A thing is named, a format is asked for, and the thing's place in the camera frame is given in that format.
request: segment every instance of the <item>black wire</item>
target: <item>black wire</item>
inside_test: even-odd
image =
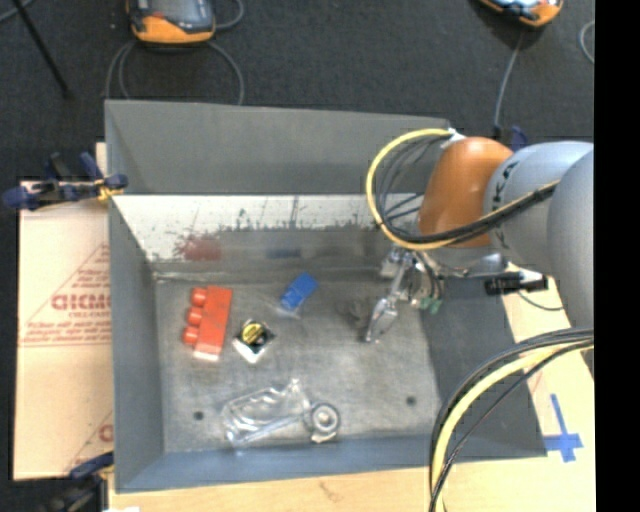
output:
[[[442,298],[444,297],[444,289],[442,287],[442,281],[440,281],[440,279],[436,275],[436,271],[433,269],[433,267],[429,265],[429,262],[424,257],[424,254],[422,254],[420,251],[417,251],[415,254],[417,255],[422,265],[424,266],[427,274],[429,274],[431,287],[432,287],[432,290],[434,290],[435,292],[435,293],[434,292],[431,293],[432,298],[436,300],[442,300]]]
[[[390,225],[390,222],[394,218],[396,218],[396,217],[389,218],[389,213],[399,208],[401,205],[411,201],[415,197],[419,197],[421,195],[421,194],[415,194],[414,197],[405,199],[404,201],[401,201],[400,203],[392,206],[389,209],[386,208],[387,196],[390,193],[391,189],[396,184],[396,182],[410,170],[410,167],[405,165],[407,160],[413,157],[412,163],[419,161],[435,143],[443,139],[448,139],[451,136],[452,135],[445,135],[445,136],[439,136],[439,137],[420,138],[420,139],[408,141],[407,146],[405,146],[402,150],[397,151],[390,158],[390,162],[388,163],[387,168],[382,172],[379,189],[378,189],[378,180],[374,176],[373,187],[375,191],[376,208],[380,213],[382,222],[385,225]],[[396,234],[399,235],[400,237],[411,236],[411,234],[408,231],[402,228],[398,228],[394,226],[394,230]]]
[[[411,215],[412,213],[416,213],[419,210],[420,210],[420,206],[416,206],[414,208],[409,208],[408,210],[404,210],[404,211],[396,213],[394,215],[389,215],[389,212],[387,212],[387,220],[388,221],[392,221],[392,220],[399,219],[400,217],[406,217],[407,215]]]
[[[415,139],[408,142],[408,145],[405,146],[400,151],[397,151],[391,161],[389,163],[388,168],[383,173],[381,180],[381,189],[379,195],[376,194],[376,197],[379,198],[377,202],[377,208],[380,212],[381,216],[384,218],[386,213],[386,202],[387,195],[397,182],[397,180],[406,174],[409,170],[409,167],[404,164],[410,157],[415,157],[412,163],[417,162],[420,158],[424,156],[424,154],[429,150],[429,148],[434,145],[436,142],[443,140],[445,138],[450,138],[452,135],[440,136],[440,137],[429,137],[426,139]]]
[[[399,179],[399,177],[402,176],[403,173],[407,172],[408,169],[406,167],[402,167],[406,160],[410,156],[414,155],[418,149],[423,150],[423,153],[420,155],[421,157],[424,152],[428,150],[431,144],[443,138],[445,137],[428,138],[426,140],[426,144],[423,139],[409,141],[407,146],[405,146],[402,150],[396,152],[390,158],[388,167],[382,171],[380,182],[374,175],[373,190],[375,194],[376,208],[378,210],[378,213],[380,214],[381,221],[391,231],[391,233],[393,233],[398,238],[401,238],[405,242],[418,244],[445,242],[445,245],[453,245],[465,242],[467,240],[476,238],[477,236],[480,236],[484,233],[487,233],[492,228],[498,226],[506,220],[519,215],[524,210],[548,199],[555,190],[555,185],[535,190],[533,191],[533,193],[527,196],[523,196],[522,198],[505,205],[502,210],[493,212],[488,218],[480,219],[464,226],[431,235],[411,235],[406,230],[394,226],[389,221],[387,217],[388,212],[386,211],[387,195],[395,182]]]
[[[535,365],[533,368],[529,369],[527,372],[525,372],[523,375],[521,375],[509,388],[507,388],[495,400],[495,402],[493,402],[493,404],[491,404],[491,406],[485,411],[485,413],[480,418],[478,418],[478,420],[476,420],[476,422],[469,428],[469,430],[464,434],[464,436],[462,436],[460,441],[458,441],[458,443],[455,445],[454,449],[451,451],[451,453],[447,457],[447,460],[446,460],[446,462],[445,462],[445,464],[444,464],[444,466],[442,468],[442,472],[440,473],[440,476],[438,477],[438,481],[436,482],[436,484],[434,486],[432,486],[431,503],[429,505],[429,512],[434,512],[435,511],[437,500],[440,497],[440,494],[442,493],[442,490],[444,488],[444,483],[445,483],[445,481],[446,481],[446,479],[447,479],[447,477],[449,475],[449,472],[451,471],[451,468],[453,467],[453,464],[454,464],[456,458],[460,455],[460,452],[462,451],[462,448],[464,447],[466,442],[469,440],[469,437],[471,436],[471,434],[482,423],[484,423],[484,421],[493,413],[493,411],[508,396],[510,396],[511,393],[513,393],[518,387],[520,387],[524,382],[526,382],[529,378],[531,378],[531,376],[533,376],[534,374],[536,374],[537,372],[542,370],[545,366],[547,366],[549,363],[551,363],[555,359],[557,359],[557,358],[559,358],[559,357],[561,357],[561,356],[563,356],[563,355],[565,355],[565,354],[567,354],[569,352],[574,352],[576,350],[583,350],[585,348],[590,348],[590,347],[593,347],[593,340],[590,340],[590,341],[587,341],[585,343],[581,343],[581,344],[578,344],[578,345],[573,345],[571,347],[566,347],[566,348],[558,350],[554,354],[551,354],[550,356],[545,358],[543,361],[541,361],[540,363]]]
[[[418,197],[420,197],[422,194],[419,193],[415,193],[415,194],[411,194],[411,196],[403,199],[402,201],[397,202],[396,204],[394,204],[393,206],[389,207],[387,209],[387,211],[385,212],[387,215],[390,214],[391,212],[396,211],[398,208],[400,208],[401,206],[404,206],[407,203],[410,203],[411,201],[413,201],[414,199],[417,199]]]
[[[518,295],[522,300],[524,300],[528,304],[531,304],[532,306],[535,306],[536,308],[541,309],[543,311],[562,311],[564,309],[564,306],[549,307],[549,306],[543,306],[542,304],[538,304],[537,302],[531,300],[522,292],[518,292]]]
[[[475,369],[462,379],[458,387],[450,393],[447,400],[443,402],[438,416],[434,422],[434,430],[431,436],[431,453],[435,450],[435,443],[440,435],[442,425],[445,423],[453,407],[459,402],[461,397],[487,372],[494,371],[496,367],[502,366],[507,362],[519,357],[521,354],[537,348],[553,347],[563,343],[584,341],[593,337],[593,329],[588,328],[569,328],[559,331],[534,336],[528,340],[524,340],[517,345],[509,347],[495,354],[489,359],[479,364]]]

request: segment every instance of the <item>black carpet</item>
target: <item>black carpet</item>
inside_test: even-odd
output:
[[[215,42],[241,68],[247,105],[437,116],[465,135],[493,136],[500,84],[520,43],[498,118],[503,136],[515,124],[531,143],[593,141],[595,68],[579,40],[594,20],[595,0],[567,1],[553,23],[524,34],[477,0],[245,1],[242,22]],[[0,0],[0,190],[41,176],[54,151],[79,172],[79,153],[104,136],[107,70],[132,38],[123,0],[30,4],[31,19],[73,92],[64,99],[23,21],[3,16],[12,6]],[[232,17],[233,2],[218,0],[218,14]],[[594,55],[595,27],[583,39]],[[112,97],[122,96],[117,82],[116,76]],[[238,94],[231,68],[210,48],[159,55],[135,47],[124,82],[136,98],[233,103]],[[10,482],[16,236],[16,217],[4,210],[0,510],[6,512],[34,510],[68,485]]]

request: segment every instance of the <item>white cable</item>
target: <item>white cable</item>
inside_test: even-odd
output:
[[[516,47],[513,49],[513,53],[511,54],[511,59],[509,59],[509,64],[507,64],[507,69],[504,72],[502,77],[502,83],[500,84],[500,89],[498,91],[498,98],[496,99],[496,107],[493,115],[493,128],[496,131],[502,131],[502,126],[500,126],[500,109],[502,108],[502,99],[504,98],[504,91],[507,88],[507,82],[509,81],[509,76],[511,75],[511,71],[513,70],[513,64],[516,61],[516,57],[520,53],[520,47],[522,46],[522,41],[524,40],[523,30],[520,32],[520,38],[516,44]]]
[[[595,27],[595,25],[596,25],[596,20],[591,20],[589,23],[587,23],[580,29],[580,33],[578,34],[578,42],[580,43],[580,49],[582,50],[582,53],[584,53],[585,57],[589,59],[589,62],[591,62],[591,64],[593,65],[595,65],[596,60],[593,57],[593,55],[591,55],[587,50],[587,47],[584,44],[584,36],[587,33],[587,30],[589,30],[591,27]]]
[[[231,21],[228,21],[226,23],[220,23],[220,25],[217,25],[216,31],[221,32],[223,30],[229,30],[230,28],[233,28],[238,23],[240,23],[240,20],[242,20],[242,18],[244,17],[244,4],[242,3],[242,0],[233,0],[233,1],[238,5],[237,16]]]
[[[206,43],[212,50],[214,50],[215,52],[218,52],[224,58],[224,60],[227,62],[227,64],[229,64],[234,74],[236,75],[236,79],[238,80],[238,89],[239,89],[238,99],[236,100],[236,103],[238,105],[242,105],[244,103],[244,96],[245,96],[245,83],[244,83],[244,77],[242,75],[242,70],[240,69],[240,66],[238,66],[238,64],[233,59],[233,57],[231,57],[231,55],[228,52],[226,52],[223,48],[221,48],[219,45],[217,45],[213,41],[207,41]],[[124,83],[124,67],[125,67],[127,58],[129,57],[129,54],[131,53],[131,50],[133,49],[135,44],[136,44],[135,40],[128,41],[127,43],[125,43],[123,46],[120,47],[120,49],[116,52],[115,56],[113,57],[113,60],[111,61],[111,64],[109,65],[109,70],[107,72],[107,80],[106,80],[105,90],[104,90],[104,97],[106,99],[109,99],[111,97],[111,82],[113,80],[113,74],[116,66],[118,66],[118,86],[120,88],[120,91],[126,99],[131,98],[131,96],[129,95],[129,91],[126,89],[125,83]]]

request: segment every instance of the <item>blue clamp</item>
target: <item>blue clamp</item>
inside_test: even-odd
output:
[[[80,155],[80,163],[88,181],[62,184],[62,176],[70,175],[69,169],[58,153],[49,157],[45,165],[45,179],[33,184],[10,188],[2,194],[2,202],[14,210],[37,210],[44,206],[75,202],[81,199],[107,197],[122,192],[129,184],[124,174],[103,175],[94,158],[87,152]]]
[[[103,453],[73,468],[69,472],[69,478],[71,480],[82,480],[104,468],[113,466],[114,462],[113,452]]]

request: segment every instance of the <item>red lego brick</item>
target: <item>red lego brick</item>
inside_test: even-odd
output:
[[[194,355],[217,361],[222,351],[233,291],[219,286],[194,288],[192,307],[187,313],[187,327],[182,341],[194,347]]]

